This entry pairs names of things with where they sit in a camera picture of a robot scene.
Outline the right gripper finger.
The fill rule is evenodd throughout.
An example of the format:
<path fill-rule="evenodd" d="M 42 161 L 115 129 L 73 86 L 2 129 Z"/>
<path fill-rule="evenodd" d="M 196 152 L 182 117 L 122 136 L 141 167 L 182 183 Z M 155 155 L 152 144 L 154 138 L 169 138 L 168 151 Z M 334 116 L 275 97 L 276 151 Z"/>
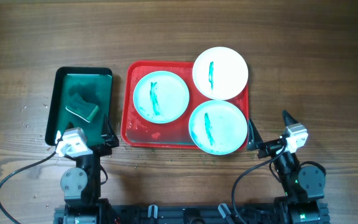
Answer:
<path fill-rule="evenodd" d="M 282 111 L 282 116 L 285 126 L 290 126 L 298 123 L 298 121 L 287 110 Z"/>
<path fill-rule="evenodd" d="M 248 120 L 248 137 L 247 137 L 247 150 L 254 151 L 259 150 L 263 145 L 263 140 L 257 131 L 253 121 Z"/>

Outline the green scrubbing sponge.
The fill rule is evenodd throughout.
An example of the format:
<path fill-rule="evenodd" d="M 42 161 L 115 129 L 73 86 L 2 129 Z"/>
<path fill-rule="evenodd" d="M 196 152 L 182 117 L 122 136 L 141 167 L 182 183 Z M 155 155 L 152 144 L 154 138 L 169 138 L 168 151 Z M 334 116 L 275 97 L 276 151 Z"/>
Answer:
<path fill-rule="evenodd" d="M 65 109 L 87 123 L 92 122 L 99 112 L 98 105 L 85 101 L 78 93 L 75 93 L 69 98 Z"/>

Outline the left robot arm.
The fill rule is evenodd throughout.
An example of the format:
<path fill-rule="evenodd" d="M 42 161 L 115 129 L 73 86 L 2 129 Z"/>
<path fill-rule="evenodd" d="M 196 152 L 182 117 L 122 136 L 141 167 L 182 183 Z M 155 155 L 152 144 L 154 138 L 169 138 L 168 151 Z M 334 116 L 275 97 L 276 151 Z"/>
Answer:
<path fill-rule="evenodd" d="M 60 187 L 64 193 L 65 206 L 56 210 L 54 223 L 119 223 L 118 214 L 109 200 L 101 198 L 101 157 L 110 156 L 112 148 L 119 145 L 108 116 L 104 116 L 101 125 L 103 142 L 87 146 L 87 136 L 82 128 L 74 127 L 69 122 L 63 133 L 58 133 L 55 140 L 56 150 L 61 157 L 76 162 L 74 168 L 68 169 L 61 177 Z"/>

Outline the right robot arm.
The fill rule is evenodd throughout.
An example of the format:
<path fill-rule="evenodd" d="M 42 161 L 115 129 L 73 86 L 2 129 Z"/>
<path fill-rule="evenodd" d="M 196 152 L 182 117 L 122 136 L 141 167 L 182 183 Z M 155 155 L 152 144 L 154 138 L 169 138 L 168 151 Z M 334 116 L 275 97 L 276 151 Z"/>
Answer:
<path fill-rule="evenodd" d="M 248 123 L 247 150 L 258 151 L 258 158 L 268 158 L 265 163 L 285 193 L 270 204 L 244 207 L 242 213 L 248 223 L 328 223 L 324 198 L 326 169 L 317 162 L 300 162 L 296 151 L 308 139 L 307 129 L 289 112 L 282 112 L 285 129 L 275 140 L 263 141 L 253 121 Z"/>

